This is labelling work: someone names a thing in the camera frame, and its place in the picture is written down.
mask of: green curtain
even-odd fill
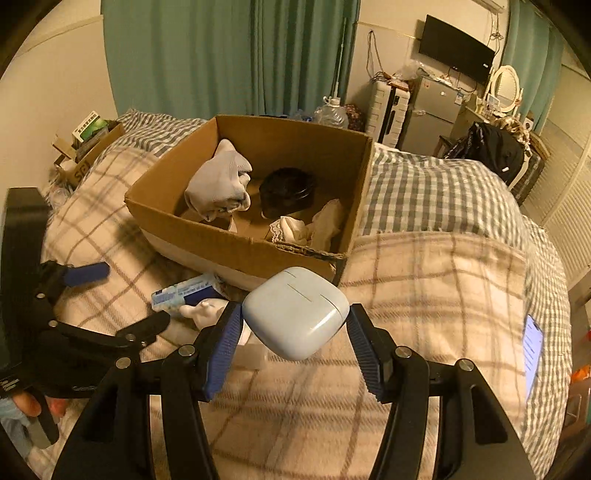
[[[548,115],[562,62],[563,38],[528,1],[511,0],[503,65],[512,65],[523,88],[519,113],[534,114],[539,132]]]
[[[103,0],[117,110],[177,117],[312,112],[345,96],[360,0]]]

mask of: cardboard box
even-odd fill
[[[237,233],[190,219],[184,191],[217,144],[229,139],[251,163],[251,208],[235,213]],[[125,195],[125,203],[152,246],[198,272],[215,273],[252,290],[281,270],[308,268],[338,283],[353,247],[368,187],[372,140],[359,132],[293,120],[220,115],[167,152]],[[264,238],[272,220],[261,217],[258,187],[281,167],[316,178],[314,206],[300,212],[308,223],[324,203],[338,198],[347,211],[331,252],[274,244]]]
[[[64,145],[60,145],[63,144],[64,141],[60,139],[60,142],[57,145],[55,145],[54,143],[54,146],[62,152],[62,155],[60,155],[60,157],[54,162],[57,172],[70,185],[72,185],[74,188],[77,187],[78,184],[84,178],[84,175],[88,173],[92,164],[95,162],[98,156],[101,153],[103,153],[103,150],[107,148],[109,145],[111,145],[124,133],[125,128],[123,127],[123,124],[118,124],[113,130],[111,130],[108,134],[101,138],[99,142],[94,147],[92,147],[92,149],[86,155],[84,155],[84,157],[82,157],[82,159],[76,164],[76,168],[72,170],[65,170],[61,167],[61,162],[68,158],[69,155],[71,155],[72,153],[64,151]],[[75,157],[76,151],[72,148],[70,149],[70,151],[74,153]]]

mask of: white cloth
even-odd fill
[[[216,154],[207,160],[185,190],[187,205],[208,222],[232,212],[243,212],[251,205],[246,192],[252,166],[229,140],[222,140]]]
[[[269,226],[271,242],[285,242],[329,252],[330,241],[340,232],[344,219],[345,209],[338,199],[334,199],[312,217],[309,225],[289,216],[280,217]]]

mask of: finger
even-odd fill
[[[12,400],[27,417],[37,417],[41,413],[39,402],[30,393],[18,393],[12,397]]]
[[[50,398],[46,397],[47,405],[49,405],[49,411],[62,418],[66,414],[66,408],[68,407],[69,400],[65,398]]]

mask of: mini fridge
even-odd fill
[[[417,79],[398,149],[417,155],[433,155],[439,136],[449,137],[462,105],[461,91],[431,80]]]

